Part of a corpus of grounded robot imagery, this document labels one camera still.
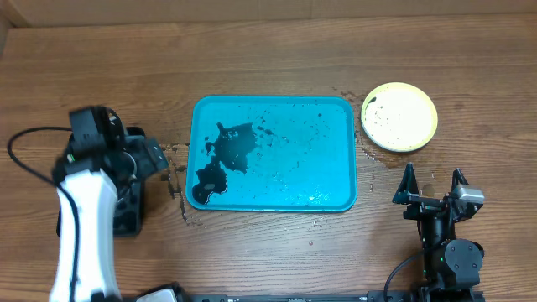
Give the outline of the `blue plastic tray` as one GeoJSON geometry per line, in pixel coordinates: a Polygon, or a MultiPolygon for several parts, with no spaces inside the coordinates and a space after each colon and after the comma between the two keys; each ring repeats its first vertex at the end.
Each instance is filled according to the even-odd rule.
{"type": "Polygon", "coordinates": [[[337,96],[206,96],[185,197],[203,211],[344,212],[357,200],[351,105],[337,96]]]}

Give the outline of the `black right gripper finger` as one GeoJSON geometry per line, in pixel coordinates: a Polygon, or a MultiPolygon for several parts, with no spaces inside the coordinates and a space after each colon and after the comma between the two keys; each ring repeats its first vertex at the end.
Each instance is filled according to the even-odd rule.
{"type": "Polygon", "coordinates": [[[457,168],[452,173],[451,178],[451,193],[456,193],[460,189],[466,189],[469,186],[466,178],[464,177],[461,169],[457,168]]]}
{"type": "Polygon", "coordinates": [[[409,205],[420,196],[418,182],[415,176],[414,165],[406,164],[403,178],[394,194],[392,202],[400,205],[409,205]]]}

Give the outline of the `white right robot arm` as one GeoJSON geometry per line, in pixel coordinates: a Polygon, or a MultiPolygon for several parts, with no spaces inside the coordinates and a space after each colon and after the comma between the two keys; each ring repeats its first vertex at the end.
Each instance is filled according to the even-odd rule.
{"type": "Polygon", "coordinates": [[[474,241],[456,237],[455,225],[473,218],[482,208],[482,190],[470,185],[460,169],[452,175],[451,191],[436,199],[424,197],[409,163],[394,194],[393,203],[405,205],[405,220],[417,222],[422,250],[403,261],[389,275],[422,257],[425,282],[410,290],[412,301],[478,301],[481,294],[472,288],[480,283],[479,271],[483,247],[474,241]]]}

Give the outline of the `cardboard backdrop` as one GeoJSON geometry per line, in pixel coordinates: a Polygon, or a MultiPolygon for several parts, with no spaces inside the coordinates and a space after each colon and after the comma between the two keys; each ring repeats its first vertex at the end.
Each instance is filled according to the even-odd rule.
{"type": "Polygon", "coordinates": [[[17,27],[534,13],[536,0],[5,0],[17,27]]]}

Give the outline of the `black water tray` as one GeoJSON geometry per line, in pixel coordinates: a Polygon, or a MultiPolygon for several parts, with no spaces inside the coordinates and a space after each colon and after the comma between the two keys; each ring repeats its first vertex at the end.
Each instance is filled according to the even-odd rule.
{"type": "MultiPolygon", "coordinates": [[[[121,126],[113,122],[109,126],[74,125],[65,158],[58,160],[53,172],[55,182],[69,192],[72,199],[80,203],[81,198],[90,193],[88,185],[80,189],[75,187],[75,178],[85,172],[89,174],[107,174],[107,153],[120,148],[128,136],[145,136],[142,128],[121,126]]],[[[113,234],[116,237],[132,237],[139,234],[143,214],[144,182],[133,183],[127,190],[117,192],[117,201],[113,216],[113,234]]]]}

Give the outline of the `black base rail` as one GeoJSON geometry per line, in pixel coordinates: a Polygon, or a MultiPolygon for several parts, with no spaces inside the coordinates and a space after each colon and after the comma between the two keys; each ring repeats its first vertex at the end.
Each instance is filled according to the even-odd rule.
{"type": "Polygon", "coordinates": [[[175,301],[175,302],[418,302],[418,301],[475,301],[485,302],[482,292],[451,292],[445,295],[432,294],[422,299],[407,291],[368,291],[366,294],[313,294],[313,295],[249,295],[229,296],[225,294],[187,294],[177,283],[166,284],[135,298],[125,301],[175,301]]]}

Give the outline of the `yellow-rimmed plate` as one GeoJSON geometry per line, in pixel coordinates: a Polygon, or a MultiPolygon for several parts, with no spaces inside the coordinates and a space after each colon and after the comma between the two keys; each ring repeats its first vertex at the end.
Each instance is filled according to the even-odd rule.
{"type": "Polygon", "coordinates": [[[363,131],[379,147],[397,153],[424,147],[435,135],[435,104],[420,88],[403,82],[382,84],[365,97],[363,131]]]}

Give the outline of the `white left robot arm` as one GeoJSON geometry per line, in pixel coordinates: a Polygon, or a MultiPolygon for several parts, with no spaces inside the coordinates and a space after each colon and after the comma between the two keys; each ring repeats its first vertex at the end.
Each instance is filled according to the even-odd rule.
{"type": "Polygon", "coordinates": [[[56,161],[60,254],[51,301],[119,301],[114,229],[137,234],[145,180],[168,169],[155,138],[125,127],[108,107],[69,114],[71,136],[56,161]]]}

